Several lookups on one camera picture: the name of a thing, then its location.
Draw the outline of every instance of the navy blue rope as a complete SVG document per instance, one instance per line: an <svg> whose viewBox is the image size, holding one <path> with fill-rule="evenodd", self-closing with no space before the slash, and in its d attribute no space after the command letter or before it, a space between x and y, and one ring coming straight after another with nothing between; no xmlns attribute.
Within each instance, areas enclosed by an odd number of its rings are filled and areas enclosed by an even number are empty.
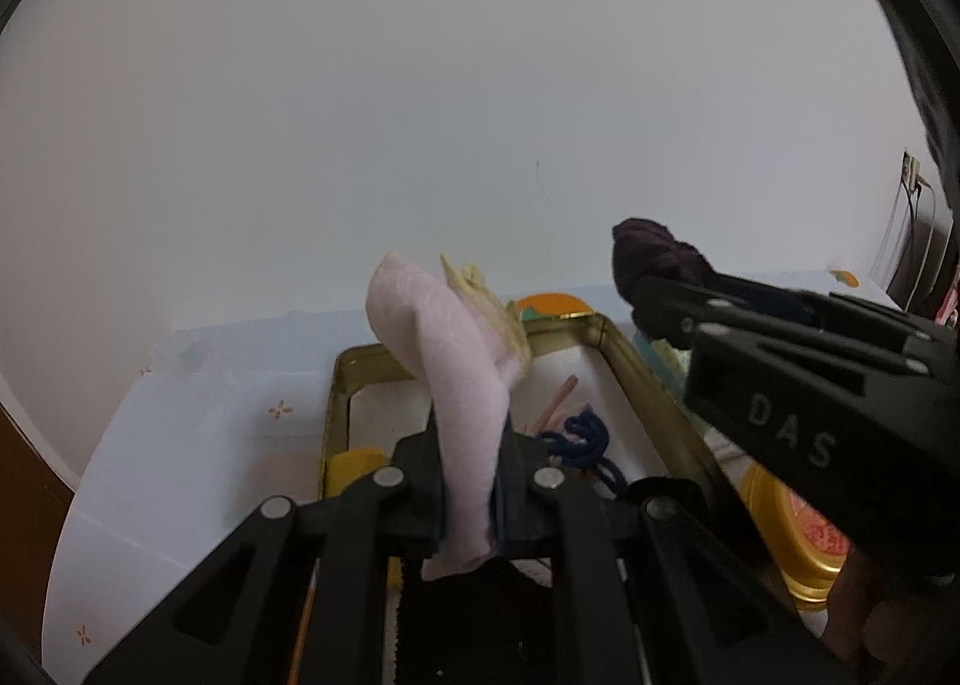
<svg viewBox="0 0 960 685"><path fill-rule="evenodd" d="M539 437L546 442L547 453L558 455L565 466L594 472L613 495L624 493L627 489L626 477L613 460L604 458L610 445L610 431L603 420L590 407L585 407L580 414L566 418L563 429L577 436L577 440L554 431L541 431Z"/></svg>

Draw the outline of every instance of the red item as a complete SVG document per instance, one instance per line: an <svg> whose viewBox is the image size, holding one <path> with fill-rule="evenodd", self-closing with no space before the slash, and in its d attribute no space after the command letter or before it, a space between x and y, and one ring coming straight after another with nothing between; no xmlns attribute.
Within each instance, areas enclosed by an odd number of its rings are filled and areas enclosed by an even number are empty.
<svg viewBox="0 0 960 685"><path fill-rule="evenodd" d="M797 527L806 540L825 555L846 555L850 551L850 540L834 527L826 517L803 501L796 493L790 493L790 506L793 508Z"/></svg>

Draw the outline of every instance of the dark purple cloth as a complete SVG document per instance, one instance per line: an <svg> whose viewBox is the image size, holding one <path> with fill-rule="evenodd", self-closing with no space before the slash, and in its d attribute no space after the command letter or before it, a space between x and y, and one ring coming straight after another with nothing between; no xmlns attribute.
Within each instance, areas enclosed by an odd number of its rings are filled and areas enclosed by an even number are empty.
<svg viewBox="0 0 960 685"><path fill-rule="evenodd" d="M613 228L613 282L625 301L641 276L709 287L713 268L695 246L677 241L653 220L624 220Z"/></svg>

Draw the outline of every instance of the pink cloth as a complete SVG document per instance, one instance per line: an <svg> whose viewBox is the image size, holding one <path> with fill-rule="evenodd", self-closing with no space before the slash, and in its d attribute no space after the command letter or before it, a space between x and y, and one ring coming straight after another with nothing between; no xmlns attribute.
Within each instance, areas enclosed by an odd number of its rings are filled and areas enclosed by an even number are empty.
<svg viewBox="0 0 960 685"><path fill-rule="evenodd" d="M376 337L430 389L437 413L448 531L422 576L467 573L494 551L490 494L520 360L456 292L396 253L373 274L367 317Z"/></svg>

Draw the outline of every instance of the white wall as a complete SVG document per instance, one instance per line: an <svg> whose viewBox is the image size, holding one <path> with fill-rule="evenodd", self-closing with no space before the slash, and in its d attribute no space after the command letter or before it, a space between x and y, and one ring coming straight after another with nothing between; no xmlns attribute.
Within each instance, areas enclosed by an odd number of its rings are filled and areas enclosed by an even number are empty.
<svg viewBox="0 0 960 685"><path fill-rule="evenodd" d="M904 147L874 0L24 0L0 37L0 373L80 472L152 340L355 308L383 253L608 281L867 270Z"/></svg>

